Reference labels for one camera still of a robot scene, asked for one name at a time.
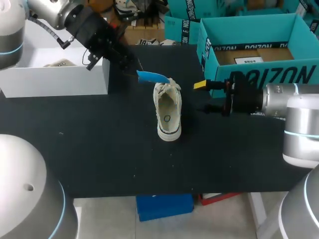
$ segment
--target brown cardboard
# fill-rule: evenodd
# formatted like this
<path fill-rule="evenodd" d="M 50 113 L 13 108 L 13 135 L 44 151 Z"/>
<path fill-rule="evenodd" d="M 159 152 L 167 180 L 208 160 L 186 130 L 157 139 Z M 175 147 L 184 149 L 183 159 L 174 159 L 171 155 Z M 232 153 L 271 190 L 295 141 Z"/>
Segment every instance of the brown cardboard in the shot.
<path fill-rule="evenodd" d="M 234 65 L 235 58 L 259 56 L 257 50 L 215 51 L 219 65 Z"/>
<path fill-rule="evenodd" d="M 264 62 L 293 60 L 293 56 L 288 48 L 259 48 L 253 50 L 238 51 L 215 51 L 219 65 L 236 64 L 235 58 L 258 57 Z"/>
<path fill-rule="evenodd" d="M 164 29 L 160 28 L 160 20 L 158 17 L 154 19 L 138 19 L 136 26 L 131 23 L 120 22 L 114 12 L 108 17 L 108 21 L 115 25 L 129 24 L 127 27 L 123 41 L 128 45 L 136 45 L 140 39 L 151 40 L 156 38 L 159 42 L 164 41 Z"/>
<path fill-rule="evenodd" d="M 112 7 L 113 0 L 85 0 L 85 5 L 90 6 L 96 12 L 103 12 Z"/>
<path fill-rule="evenodd" d="M 293 60 L 293 56 L 288 48 L 259 48 L 259 55 L 264 62 Z"/>
<path fill-rule="evenodd" d="M 247 9 L 248 10 L 257 10 L 265 8 L 265 0 L 248 0 Z"/>
<path fill-rule="evenodd" d="M 282 8 L 284 6 L 284 0 L 277 0 L 277 7 Z"/>

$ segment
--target blue led ring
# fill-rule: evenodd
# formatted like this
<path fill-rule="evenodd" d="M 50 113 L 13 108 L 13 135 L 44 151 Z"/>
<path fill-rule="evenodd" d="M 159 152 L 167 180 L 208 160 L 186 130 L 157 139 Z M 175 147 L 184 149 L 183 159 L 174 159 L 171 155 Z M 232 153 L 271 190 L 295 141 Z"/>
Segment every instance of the blue led ring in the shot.
<path fill-rule="evenodd" d="M 9 52 L 0 52 L 0 56 L 13 54 L 13 53 L 17 52 L 18 50 L 20 50 L 20 48 L 21 48 L 22 46 L 23 46 L 23 43 L 22 43 L 21 46 L 19 46 L 16 50 L 9 51 Z"/>

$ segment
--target teal cardboard box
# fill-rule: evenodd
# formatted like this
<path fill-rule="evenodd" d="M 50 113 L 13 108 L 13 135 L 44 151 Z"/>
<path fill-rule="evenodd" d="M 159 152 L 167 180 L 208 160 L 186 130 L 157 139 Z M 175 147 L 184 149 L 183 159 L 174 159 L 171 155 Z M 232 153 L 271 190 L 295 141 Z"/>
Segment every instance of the teal cardboard box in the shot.
<path fill-rule="evenodd" d="M 182 44 L 197 44 L 200 23 L 165 15 L 165 38 Z"/>
<path fill-rule="evenodd" d="M 191 21 L 226 13 L 224 0 L 168 0 L 168 4 L 173 17 Z"/>
<path fill-rule="evenodd" d="M 220 54 L 238 56 L 221 64 Z M 224 81 L 239 71 L 260 88 L 269 82 L 319 84 L 319 41 L 297 14 L 202 19 L 197 56 L 207 80 Z"/>
<path fill-rule="evenodd" d="M 296 13 L 301 17 L 304 17 L 307 10 L 307 0 L 285 0 L 283 4 L 284 13 Z"/>
<path fill-rule="evenodd" d="M 272 15 L 272 14 L 283 14 L 283 11 L 279 7 L 265 8 L 259 10 L 244 10 L 238 12 L 238 16 L 252 16 L 252 15 Z"/>
<path fill-rule="evenodd" d="M 319 17 L 314 16 L 311 13 L 306 13 L 304 16 L 304 21 L 309 26 L 310 31 L 312 31 L 316 36 L 319 36 Z"/>

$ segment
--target blue box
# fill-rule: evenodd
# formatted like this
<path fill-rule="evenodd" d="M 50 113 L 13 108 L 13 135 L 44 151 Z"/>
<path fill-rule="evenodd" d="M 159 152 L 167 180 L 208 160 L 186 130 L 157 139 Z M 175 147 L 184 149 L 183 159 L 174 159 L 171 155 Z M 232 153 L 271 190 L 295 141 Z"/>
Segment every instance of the blue box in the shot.
<path fill-rule="evenodd" d="M 178 41 L 182 44 L 197 44 L 199 22 L 172 17 L 170 12 L 166 13 L 164 20 L 165 39 Z"/>
<path fill-rule="evenodd" d="M 306 13 L 304 16 L 304 21 L 309 26 L 310 31 L 313 32 L 316 36 L 319 36 L 319 17 L 312 15 L 311 13 Z"/>
<path fill-rule="evenodd" d="M 220 65 L 215 54 L 259 48 L 288 48 L 293 60 Z M 224 81 L 240 71 L 260 88 L 269 82 L 319 84 L 319 42 L 297 14 L 202 19 L 197 56 L 205 78 L 212 81 Z M 225 95 L 217 91 L 212 96 Z"/>
<path fill-rule="evenodd" d="M 279 7 L 275 8 L 265 8 L 259 10 L 244 10 L 238 12 L 238 16 L 252 16 L 252 15 L 273 15 L 273 14 L 283 14 L 283 11 Z"/>
<path fill-rule="evenodd" d="M 301 17 L 304 17 L 308 9 L 306 2 L 307 0 L 285 0 L 282 7 L 283 12 L 297 13 Z"/>
<path fill-rule="evenodd" d="M 191 21 L 226 13 L 224 0 L 168 0 L 168 4 L 171 16 Z"/>
<path fill-rule="evenodd" d="M 136 196 L 140 221 L 191 213 L 194 201 L 191 194 Z"/>

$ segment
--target shoe sole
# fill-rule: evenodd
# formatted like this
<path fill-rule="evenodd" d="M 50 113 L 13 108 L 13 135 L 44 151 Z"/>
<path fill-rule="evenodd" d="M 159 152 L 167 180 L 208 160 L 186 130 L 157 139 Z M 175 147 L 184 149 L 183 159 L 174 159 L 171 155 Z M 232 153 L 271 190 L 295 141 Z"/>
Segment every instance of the shoe sole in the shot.
<path fill-rule="evenodd" d="M 154 90 L 153 90 L 153 101 L 155 100 L 155 93 L 156 93 L 156 88 L 157 88 L 158 85 L 160 85 L 160 83 L 156 83 L 155 87 L 154 87 Z M 177 140 L 180 137 L 180 135 L 181 135 L 181 123 L 180 123 L 180 121 L 179 121 L 179 127 L 178 127 L 177 132 L 175 132 L 173 134 L 167 134 L 167 133 L 164 133 L 163 131 L 161 131 L 160 126 L 158 124 L 158 135 L 159 135 L 159 137 L 162 140 L 164 140 L 166 142 L 171 142 L 171 141 Z"/>

